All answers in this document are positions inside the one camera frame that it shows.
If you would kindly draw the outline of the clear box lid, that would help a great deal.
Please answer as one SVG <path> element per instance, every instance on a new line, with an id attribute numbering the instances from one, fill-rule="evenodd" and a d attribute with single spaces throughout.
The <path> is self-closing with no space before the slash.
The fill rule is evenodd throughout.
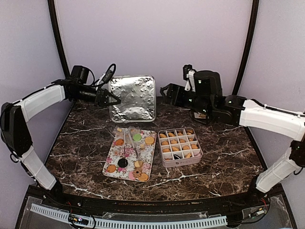
<path id="1" fill-rule="evenodd" d="M 109 107 L 115 123 L 152 122 L 156 118 L 155 79 L 151 75 L 115 76 L 108 90 L 121 103 Z"/>

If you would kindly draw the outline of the metal tongs white handle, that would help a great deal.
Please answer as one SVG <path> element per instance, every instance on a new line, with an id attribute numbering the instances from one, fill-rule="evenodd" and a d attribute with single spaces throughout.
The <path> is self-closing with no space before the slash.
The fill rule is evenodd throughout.
<path id="1" fill-rule="evenodd" d="M 124 129 L 124 134 L 127 134 L 127 135 L 128 135 L 128 138 L 129 138 L 129 141 L 130 141 L 130 143 L 131 143 L 131 146 L 132 146 L 134 152 L 136 153 L 136 158 L 139 159 L 139 153 L 138 153 L 138 151 L 137 151 L 137 149 L 136 149 L 136 146 L 135 146 L 135 143 L 134 143 L 134 140 L 133 140 L 133 138 L 132 138 L 132 135 L 131 135 L 130 130 L 129 130 L 128 128 L 125 128 L 125 129 Z"/>

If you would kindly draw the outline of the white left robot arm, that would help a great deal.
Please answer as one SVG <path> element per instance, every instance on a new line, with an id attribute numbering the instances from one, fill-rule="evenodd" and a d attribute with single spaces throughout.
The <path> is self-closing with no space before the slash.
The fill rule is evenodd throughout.
<path id="1" fill-rule="evenodd" d="M 119 97 L 105 86 L 114 76 L 112 63 L 100 79 L 88 83 L 93 72 L 84 66 L 73 67 L 70 76 L 58 79 L 13 103 L 4 103 L 0 112 L 1 139 L 10 151 L 11 160 L 20 164 L 30 178 L 49 193 L 49 201 L 57 208 L 67 204 L 60 192 L 60 181 L 46 168 L 46 153 L 37 153 L 54 142 L 68 112 L 68 101 L 85 101 L 99 107 L 119 104 Z"/>

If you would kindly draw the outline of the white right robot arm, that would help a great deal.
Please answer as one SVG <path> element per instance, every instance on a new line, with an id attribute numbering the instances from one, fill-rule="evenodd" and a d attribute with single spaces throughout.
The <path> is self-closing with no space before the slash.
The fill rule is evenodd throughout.
<path id="1" fill-rule="evenodd" d="M 255 99 L 222 93 L 219 73 L 183 68 L 186 86 L 170 83 L 160 89 L 165 103 L 191 109 L 205 116 L 205 122 L 255 127 L 292 139 L 286 152 L 273 165 L 252 180 L 243 203 L 253 207 L 276 184 L 305 166 L 305 114 L 262 104 Z"/>

